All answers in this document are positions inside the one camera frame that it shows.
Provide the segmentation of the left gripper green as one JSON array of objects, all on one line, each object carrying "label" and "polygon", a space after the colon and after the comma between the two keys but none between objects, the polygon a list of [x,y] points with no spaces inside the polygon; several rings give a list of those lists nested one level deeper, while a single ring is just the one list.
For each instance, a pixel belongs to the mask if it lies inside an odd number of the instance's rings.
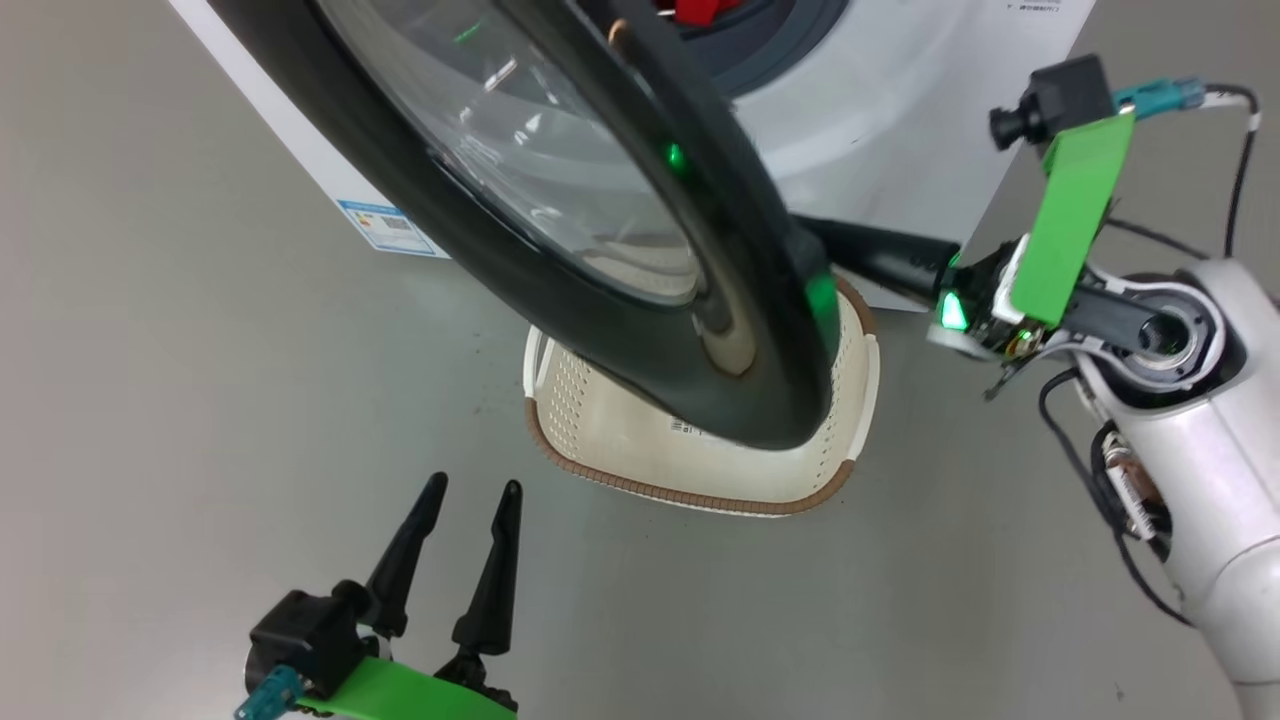
[{"label": "left gripper green", "polygon": [[[425,539],[436,525],[448,489],[433,473],[365,584],[361,623],[394,639],[407,628],[406,603]],[[508,480],[492,521],[492,547],[467,611],[457,620],[453,659],[428,675],[396,660],[347,651],[326,661],[298,711],[349,719],[516,719],[508,691],[488,685],[483,655],[509,652],[518,579],[524,487]]]}]

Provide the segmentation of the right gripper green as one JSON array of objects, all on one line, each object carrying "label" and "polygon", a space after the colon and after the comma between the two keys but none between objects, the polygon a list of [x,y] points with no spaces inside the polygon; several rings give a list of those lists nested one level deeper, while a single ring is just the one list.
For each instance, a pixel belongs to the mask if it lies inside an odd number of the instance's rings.
[{"label": "right gripper green", "polygon": [[1021,360],[1064,325],[1135,126],[1124,111],[1059,132],[1042,160],[1046,186],[1030,229],[972,263],[954,263],[963,246],[948,240],[795,220],[836,266],[919,304],[938,300],[927,332],[933,345],[986,361]]}]

